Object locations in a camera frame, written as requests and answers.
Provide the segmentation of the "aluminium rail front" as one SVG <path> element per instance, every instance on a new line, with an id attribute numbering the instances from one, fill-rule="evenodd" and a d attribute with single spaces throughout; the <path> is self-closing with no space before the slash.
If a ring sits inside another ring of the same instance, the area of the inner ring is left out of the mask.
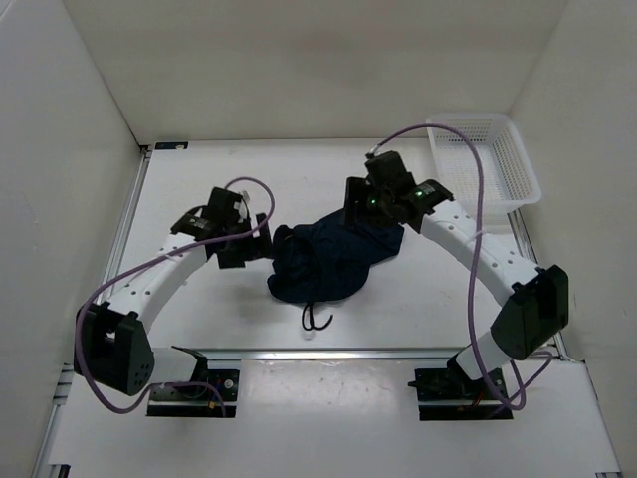
<path id="1" fill-rule="evenodd" d="M 200 352 L 212 360 L 446 360 L 457 349 L 203 349 Z"/>

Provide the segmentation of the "white front cover board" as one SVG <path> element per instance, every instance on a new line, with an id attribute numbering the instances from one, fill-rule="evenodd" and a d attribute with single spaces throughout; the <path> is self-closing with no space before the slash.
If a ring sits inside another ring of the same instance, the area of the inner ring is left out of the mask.
<path id="1" fill-rule="evenodd" d="M 412 361 L 247 360 L 234 417 L 108 412 L 82 380 L 50 459 L 74 477 L 598 477 L 620 469 L 586 368 L 557 361 L 510 420 L 424 422 Z"/>

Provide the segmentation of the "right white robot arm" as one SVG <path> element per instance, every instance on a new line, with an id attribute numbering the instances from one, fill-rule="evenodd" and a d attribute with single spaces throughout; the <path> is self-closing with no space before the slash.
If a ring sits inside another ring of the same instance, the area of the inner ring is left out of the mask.
<path id="1" fill-rule="evenodd" d="M 417 182 L 397 152 L 372 157 L 365 167 L 366 176 L 345 183 L 345 222 L 411 227 L 454 256 L 501 307 L 489 330 L 449 360 L 453 394 L 474 395 L 485 373 L 526 359 L 566 327 L 568 276 L 560 267 L 543 268 L 482 232 L 442 184 Z"/>

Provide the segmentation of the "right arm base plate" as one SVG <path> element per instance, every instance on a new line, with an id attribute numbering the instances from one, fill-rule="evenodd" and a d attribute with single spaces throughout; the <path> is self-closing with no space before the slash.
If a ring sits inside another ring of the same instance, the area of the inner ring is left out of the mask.
<path id="1" fill-rule="evenodd" d="M 511 420 L 482 378 L 465 387 L 445 368 L 416 368 L 408 382 L 417 394 L 422 422 Z"/>

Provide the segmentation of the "navy blue shorts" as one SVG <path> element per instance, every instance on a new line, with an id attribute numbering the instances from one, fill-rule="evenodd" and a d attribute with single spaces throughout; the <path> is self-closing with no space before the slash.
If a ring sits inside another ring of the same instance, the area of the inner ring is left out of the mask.
<path id="1" fill-rule="evenodd" d="M 322 331 L 332 319 L 318 325 L 315 305 L 340 302 L 357 293 L 373 266 L 399 254 L 403 237 L 399 225 L 347 225 L 343 210 L 312 224 L 281 225 L 273 236 L 269 292 L 280 302 L 303 307 L 305 332 Z"/>

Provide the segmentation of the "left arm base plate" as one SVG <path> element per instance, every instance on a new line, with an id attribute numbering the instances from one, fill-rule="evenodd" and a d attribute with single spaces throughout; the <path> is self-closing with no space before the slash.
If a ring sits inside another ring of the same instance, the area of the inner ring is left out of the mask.
<path id="1" fill-rule="evenodd" d="M 240 369 L 212 363 L 197 378 L 207 386 L 156 388 L 149 397 L 146 416 L 153 418 L 235 418 Z"/>

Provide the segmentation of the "white plastic mesh basket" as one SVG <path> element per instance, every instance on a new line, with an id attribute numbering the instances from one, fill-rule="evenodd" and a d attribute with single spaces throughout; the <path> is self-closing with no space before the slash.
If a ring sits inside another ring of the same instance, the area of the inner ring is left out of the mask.
<path id="1" fill-rule="evenodd" d="M 485 221 L 494 222 L 541 200 L 531 161 L 509 117 L 487 113 L 438 114 L 426 121 L 449 126 L 465 136 L 459 138 L 439 128 L 428 130 L 434 178 L 451 190 L 472 215 L 476 213 L 479 178 L 467 141 L 474 146 L 483 167 Z"/>

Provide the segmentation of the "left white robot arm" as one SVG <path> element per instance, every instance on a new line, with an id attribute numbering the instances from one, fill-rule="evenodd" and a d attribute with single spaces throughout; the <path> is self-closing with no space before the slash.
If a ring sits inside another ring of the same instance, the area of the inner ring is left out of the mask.
<path id="1" fill-rule="evenodd" d="M 111 279 L 119 286 L 102 302 L 90 298 L 77 315 L 76 373 L 92 389 L 100 386 L 136 396 L 155 384 L 173 384 L 187 398 L 209 384 L 205 357 L 186 348 L 155 348 L 152 325 L 187 280 L 215 259 L 221 269 L 242 268 L 269 257 L 270 212 L 252 216 L 247 197 L 212 189 L 171 227 L 156 255 Z"/>

